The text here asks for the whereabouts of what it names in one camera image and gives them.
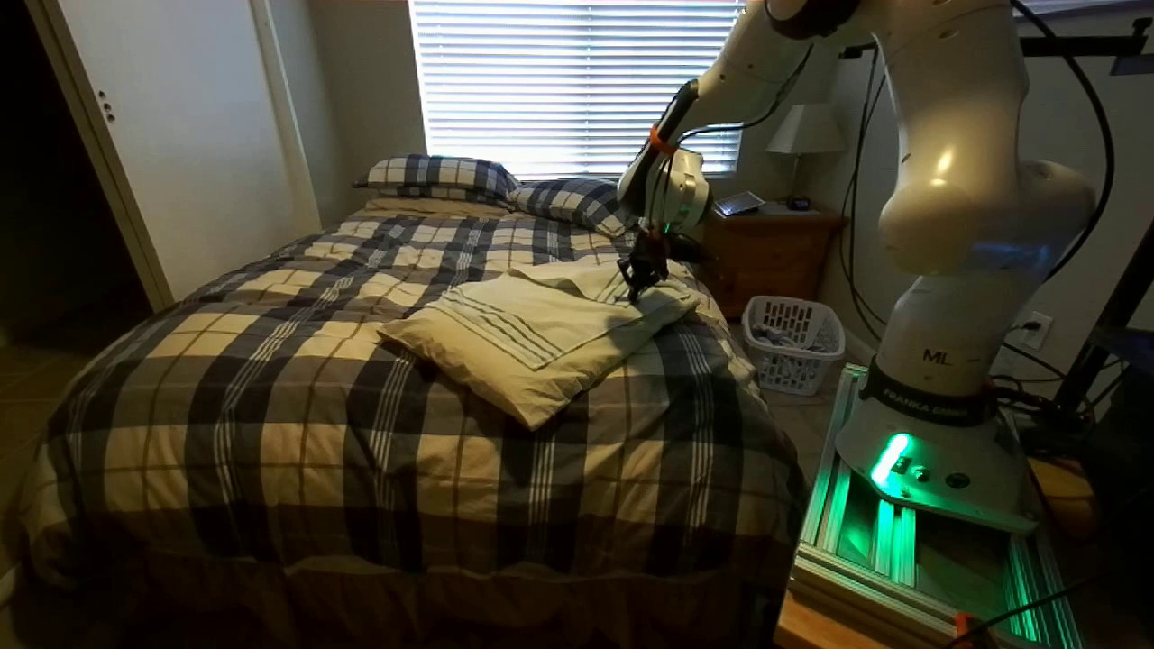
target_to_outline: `cable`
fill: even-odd
[[[1068,589],[1056,589],[1056,591],[1050,591],[1050,597],[1041,597],[1041,598],[1032,598],[1032,603],[1023,603],[1023,606],[1002,610],[1002,612],[973,624],[968,634],[949,640],[940,649],[956,649],[956,646],[968,646],[968,642],[981,646],[978,640],[988,634],[991,628],[998,628],[1002,622],[1020,617],[1020,612],[1032,612],[1032,610],[1041,610],[1041,606],[1050,606],[1050,603],[1056,603],[1056,598],[1068,598],[1068,597],[1074,597],[1074,591],[1082,591],[1082,589],[1089,589],[1089,583],[1097,583],[1097,580],[1104,580],[1104,576],[1107,576],[1107,574],[1094,574],[1094,576],[1082,576],[1082,580],[1074,580],[1074,583],[1068,583]]]
[[[865,97],[863,97],[863,111],[860,111],[860,134],[856,134],[856,165],[851,165],[851,177],[847,177],[847,188],[844,188],[844,200],[842,200],[842,212],[847,218],[847,235],[844,235],[844,246],[842,246],[842,274],[851,289],[851,307],[863,321],[863,329],[871,332],[871,339],[875,343],[880,332],[875,326],[885,326],[885,319],[871,307],[871,300],[863,295],[860,289],[860,181],[863,181],[863,152],[865,152],[865,134],[871,134],[871,122],[873,122],[873,111],[880,105],[880,89],[885,89],[885,79],[880,79],[880,62],[875,62],[875,51],[873,51],[873,62],[871,62],[871,77],[865,77]]]
[[[1032,363],[1039,363],[1039,369],[1052,372],[1056,379],[1068,379],[1068,372],[1059,372],[1056,363],[1050,363],[1050,361],[1045,361],[1045,359],[1039,359],[1039,355],[1028,355],[1028,349],[1020,349],[1020,345],[1015,345],[1015,343],[1002,343],[1002,349],[1010,349],[1010,355],[1016,355],[1016,359],[1023,359],[1023,361],[1032,361]]]
[[[1052,33],[1035,10],[1028,10],[1020,0],[1010,0],[1010,5],[1015,5],[1045,40],[1056,43],[1056,33]],[[1110,202],[1110,190],[1114,190],[1114,134],[1110,134],[1107,107],[1104,107],[1100,93],[1094,89],[1087,70],[1082,70],[1068,51],[1059,51],[1059,58],[1063,58],[1068,70],[1074,74],[1074,79],[1080,79],[1080,87],[1082,87],[1082,93],[1087,93],[1087,103],[1089,103],[1089,107],[1094,107],[1094,119],[1097,119],[1100,137],[1104,137],[1104,165],[1107,165],[1107,171],[1104,171],[1104,188],[1100,188],[1100,196],[1097,196],[1097,206],[1094,206],[1094,212],[1089,212],[1087,230],[1082,230],[1082,235],[1063,248],[1063,256],[1050,268],[1045,282],[1080,256],[1080,248],[1087,246],[1087,237],[1094,235],[1094,229],[1100,225],[1100,218],[1107,212],[1107,202]]]

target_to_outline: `pillow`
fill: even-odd
[[[611,237],[619,237],[625,230],[634,229],[634,219],[617,200],[617,184],[606,184],[606,181],[569,177],[569,181],[521,184],[511,190],[511,206],[544,219],[573,219]]]
[[[490,159],[401,154],[375,163],[365,188],[401,200],[509,202],[516,177]]]

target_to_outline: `white container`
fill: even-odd
[[[742,337],[756,375],[777,393],[812,398],[844,359],[844,329],[825,303],[754,295]]]

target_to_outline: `bed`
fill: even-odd
[[[708,289],[526,426],[383,329],[516,268],[617,268],[634,225],[497,163],[390,159],[368,188],[75,375],[24,481],[34,574],[133,591],[127,617],[238,606],[286,646],[766,634],[806,481]]]

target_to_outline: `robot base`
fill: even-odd
[[[1045,527],[1010,533],[909,509],[885,499],[873,475],[842,460],[837,436],[863,379],[865,369],[847,369],[842,379],[791,591],[891,646],[949,646],[960,612],[988,622],[1059,591]],[[1063,598],[1010,617],[991,631],[991,642],[1082,646]]]
[[[886,407],[865,393],[865,372],[842,384],[831,436],[860,475],[897,506],[968,520],[1007,533],[1039,527],[1028,492],[1028,463],[1007,421],[996,414],[973,426],[940,426]]]

